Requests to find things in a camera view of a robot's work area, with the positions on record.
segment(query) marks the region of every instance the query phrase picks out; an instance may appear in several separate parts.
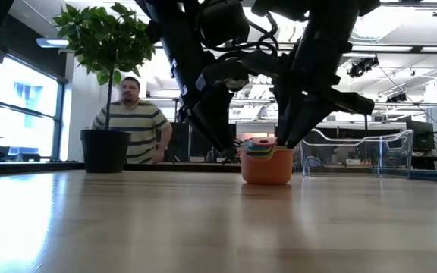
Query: black plant pot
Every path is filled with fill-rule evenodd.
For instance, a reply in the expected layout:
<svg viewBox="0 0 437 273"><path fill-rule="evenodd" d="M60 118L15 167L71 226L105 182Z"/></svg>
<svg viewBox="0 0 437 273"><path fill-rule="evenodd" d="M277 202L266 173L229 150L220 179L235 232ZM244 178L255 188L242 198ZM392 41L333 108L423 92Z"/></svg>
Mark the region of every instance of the black plant pot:
<svg viewBox="0 0 437 273"><path fill-rule="evenodd" d="M120 173L130 134L113 130L82 130L83 160L88 173Z"/></svg>

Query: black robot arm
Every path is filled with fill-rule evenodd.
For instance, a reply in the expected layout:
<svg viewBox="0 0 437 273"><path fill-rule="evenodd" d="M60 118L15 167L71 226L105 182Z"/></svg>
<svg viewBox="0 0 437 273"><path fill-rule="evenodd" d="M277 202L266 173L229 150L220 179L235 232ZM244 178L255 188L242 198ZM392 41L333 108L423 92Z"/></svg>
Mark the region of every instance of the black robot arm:
<svg viewBox="0 0 437 273"><path fill-rule="evenodd" d="M232 92L248 83L248 74L273 79L280 145L295 147L332 111L372 113L372 100L332 86L340 80L335 73L341 56L351 51L348 40L358 16L379 7L379 0L256 0L252 12L269 19L269 32L247 20L239 0L136 2L151 19L147 35L161 41L180 87L180 121L192 124L219 151L233 145L228 106ZM277 56L273 35L278 27L270 12L309 21L289 54ZM246 42L249 25L264 34L259 41ZM226 53L215 59L202 44ZM251 47L256 50L244 51Z"/></svg>

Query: wooden table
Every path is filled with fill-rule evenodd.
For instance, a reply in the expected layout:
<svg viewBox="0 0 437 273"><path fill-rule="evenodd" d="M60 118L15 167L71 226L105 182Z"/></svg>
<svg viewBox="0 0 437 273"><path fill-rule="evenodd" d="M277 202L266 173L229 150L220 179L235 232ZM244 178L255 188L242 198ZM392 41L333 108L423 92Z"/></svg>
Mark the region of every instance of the wooden table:
<svg viewBox="0 0 437 273"><path fill-rule="evenodd" d="M437 272L437 183L82 171L0 177L2 272Z"/></svg>

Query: clear plastic bin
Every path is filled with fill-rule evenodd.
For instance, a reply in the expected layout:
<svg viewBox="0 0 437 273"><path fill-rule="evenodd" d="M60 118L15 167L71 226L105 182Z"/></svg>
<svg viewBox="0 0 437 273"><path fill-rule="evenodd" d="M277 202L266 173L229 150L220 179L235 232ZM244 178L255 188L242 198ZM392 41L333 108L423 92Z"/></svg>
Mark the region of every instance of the clear plastic bin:
<svg viewBox="0 0 437 273"><path fill-rule="evenodd" d="M409 178L412 151L412 130L363 139L331 139L313 129L294 153L294 169L305 177Z"/></svg>

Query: striped shirt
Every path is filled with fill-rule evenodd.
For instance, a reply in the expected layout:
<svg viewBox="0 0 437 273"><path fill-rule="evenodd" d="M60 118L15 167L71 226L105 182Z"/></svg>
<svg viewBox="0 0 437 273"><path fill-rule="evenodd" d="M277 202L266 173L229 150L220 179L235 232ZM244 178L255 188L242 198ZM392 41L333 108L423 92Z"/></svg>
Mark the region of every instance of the striped shirt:
<svg viewBox="0 0 437 273"><path fill-rule="evenodd" d="M150 163L156 150L156 130L164 130L170 123L152 103L139 100L129 107L121 102L111 103L109 130L130 133L127 148L127 162ZM92 123L94 130L105 127L105 108L97 114Z"/></svg>

